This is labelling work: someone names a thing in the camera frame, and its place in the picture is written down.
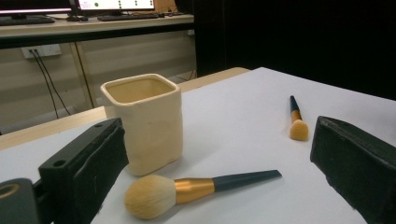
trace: white table surface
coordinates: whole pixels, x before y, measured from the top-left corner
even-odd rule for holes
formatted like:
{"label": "white table surface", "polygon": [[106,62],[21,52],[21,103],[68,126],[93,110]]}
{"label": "white table surface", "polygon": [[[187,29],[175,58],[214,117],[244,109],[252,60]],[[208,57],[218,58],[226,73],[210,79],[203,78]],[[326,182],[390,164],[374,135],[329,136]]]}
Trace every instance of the white table surface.
{"label": "white table surface", "polygon": [[[310,128],[307,142],[289,138],[294,95]],[[176,205],[151,221],[123,207],[137,179],[125,170],[92,223],[366,223],[309,160],[318,116],[349,122],[396,146],[396,102],[266,68],[182,94],[184,151],[155,172],[176,179],[277,169],[282,178]],[[37,167],[93,123],[0,150],[0,181],[39,179]]]}

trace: wall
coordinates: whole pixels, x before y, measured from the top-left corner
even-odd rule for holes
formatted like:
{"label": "wall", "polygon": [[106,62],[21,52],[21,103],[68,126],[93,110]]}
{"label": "wall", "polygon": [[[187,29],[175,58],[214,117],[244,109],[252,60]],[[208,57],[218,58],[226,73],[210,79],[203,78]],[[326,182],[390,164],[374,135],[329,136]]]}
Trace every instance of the wall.
{"label": "wall", "polygon": [[154,0],[155,10],[159,12],[167,12],[168,9],[175,11],[175,0]]}
{"label": "wall", "polygon": [[[146,73],[165,77],[195,70],[194,37],[187,31],[61,44],[62,55],[43,58],[71,113],[100,105],[104,82]],[[0,132],[56,119],[46,81],[20,48],[0,49]],[[54,93],[61,117],[67,116]]]}

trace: brush bristles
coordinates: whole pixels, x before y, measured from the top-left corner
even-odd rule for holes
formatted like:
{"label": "brush bristles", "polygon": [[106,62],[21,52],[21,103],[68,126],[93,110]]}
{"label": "brush bristles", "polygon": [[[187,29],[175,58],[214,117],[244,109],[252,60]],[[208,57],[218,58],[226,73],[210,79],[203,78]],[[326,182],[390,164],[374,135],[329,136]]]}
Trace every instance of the brush bristles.
{"label": "brush bristles", "polygon": [[175,181],[159,175],[142,177],[128,188],[124,203],[136,217],[155,218],[176,204]]}
{"label": "brush bristles", "polygon": [[290,138],[298,141],[308,140],[308,125],[300,119],[295,120],[291,124]]}

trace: electrical outlet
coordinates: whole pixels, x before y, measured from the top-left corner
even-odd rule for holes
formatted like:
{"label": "electrical outlet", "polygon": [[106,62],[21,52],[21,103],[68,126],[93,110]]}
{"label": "electrical outlet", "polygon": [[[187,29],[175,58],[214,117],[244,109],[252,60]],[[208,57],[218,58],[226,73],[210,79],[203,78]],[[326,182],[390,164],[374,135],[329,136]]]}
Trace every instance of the electrical outlet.
{"label": "electrical outlet", "polygon": [[43,45],[43,46],[32,46],[32,47],[26,47],[26,48],[21,48],[21,49],[22,49],[23,56],[26,59],[30,59],[30,58],[34,58],[35,57],[30,52],[30,50],[36,50],[36,52],[38,52],[38,55],[40,57],[62,54],[61,47],[59,46],[59,44]]}
{"label": "electrical outlet", "polygon": [[30,52],[30,50],[34,50],[41,57],[44,56],[44,52],[43,52],[43,49],[41,48],[41,46],[31,46],[31,47],[26,47],[26,48],[21,48],[21,49],[22,49],[22,53],[23,53],[23,56],[25,57],[25,59],[30,59],[30,58],[35,57],[33,55],[33,53]]}
{"label": "electrical outlet", "polygon": [[194,30],[188,30],[187,35],[189,35],[189,36],[195,35]]}
{"label": "electrical outlet", "polygon": [[41,46],[43,49],[44,56],[52,56],[62,54],[61,47],[59,44],[54,45],[43,45]]}

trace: cream ceramic container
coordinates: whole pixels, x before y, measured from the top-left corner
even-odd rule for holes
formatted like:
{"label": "cream ceramic container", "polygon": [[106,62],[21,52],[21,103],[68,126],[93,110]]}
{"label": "cream ceramic container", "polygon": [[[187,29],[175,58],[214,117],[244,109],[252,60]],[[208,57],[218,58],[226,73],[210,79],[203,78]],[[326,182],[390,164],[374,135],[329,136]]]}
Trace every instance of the cream ceramic container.
{"label": "cream ceramic container", "polygon": [[183,124],[180,87],[145,74],[101,86],[106,116],[121,118],[132,175],[146,175],[180,158]]}

